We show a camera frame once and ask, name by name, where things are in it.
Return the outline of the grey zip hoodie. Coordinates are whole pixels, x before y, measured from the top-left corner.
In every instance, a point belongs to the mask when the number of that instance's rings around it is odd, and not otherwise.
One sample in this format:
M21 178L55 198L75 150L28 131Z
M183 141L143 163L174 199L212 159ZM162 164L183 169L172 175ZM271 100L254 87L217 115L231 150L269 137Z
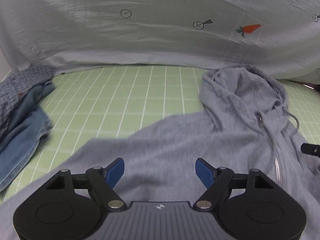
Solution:
M207 71L203 110L91 139L1 205L1 239L319 239L319 146L284 86Z

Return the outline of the green grid cutting mat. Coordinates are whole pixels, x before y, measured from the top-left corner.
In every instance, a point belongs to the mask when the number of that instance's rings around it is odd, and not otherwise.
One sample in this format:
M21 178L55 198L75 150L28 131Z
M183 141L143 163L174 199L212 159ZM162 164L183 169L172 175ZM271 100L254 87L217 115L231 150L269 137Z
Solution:
M135 68L73 75L48 113L49 142L36 151L26 180L1 194L25 199L60 168L73 173L121 157L116 185L132 200L194 201L203 191L195 161L236 173L257 168L298 198L319 198L319 159L304 155L305 138L288 111L285 87L253 69L205 72L201 85L184 69Z

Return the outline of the blue denim jeans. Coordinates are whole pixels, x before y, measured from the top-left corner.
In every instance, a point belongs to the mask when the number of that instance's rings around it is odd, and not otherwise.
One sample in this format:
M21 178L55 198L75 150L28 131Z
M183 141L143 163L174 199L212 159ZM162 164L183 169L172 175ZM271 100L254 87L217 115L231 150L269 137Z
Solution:
M55 89L52 81L33 87L14 109L7 131L1 137L1 191L27 165L41 138L48 136L52 122L40 101Z

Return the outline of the grey carrot-print bed sheet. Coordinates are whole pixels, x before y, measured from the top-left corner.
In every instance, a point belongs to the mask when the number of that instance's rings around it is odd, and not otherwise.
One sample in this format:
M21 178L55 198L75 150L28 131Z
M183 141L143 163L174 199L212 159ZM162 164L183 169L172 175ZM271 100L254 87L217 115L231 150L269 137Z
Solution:
M12 68L251 64L319 83L319 0L1 0Z

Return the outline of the blue checked shirt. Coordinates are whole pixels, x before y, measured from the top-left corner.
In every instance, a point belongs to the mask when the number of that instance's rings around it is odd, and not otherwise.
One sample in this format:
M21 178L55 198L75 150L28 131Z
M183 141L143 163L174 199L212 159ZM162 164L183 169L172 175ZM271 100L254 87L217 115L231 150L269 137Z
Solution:
M38 65L12 74L1 82L1 137L8 129L12 112L29 90L52 77L52 68Z

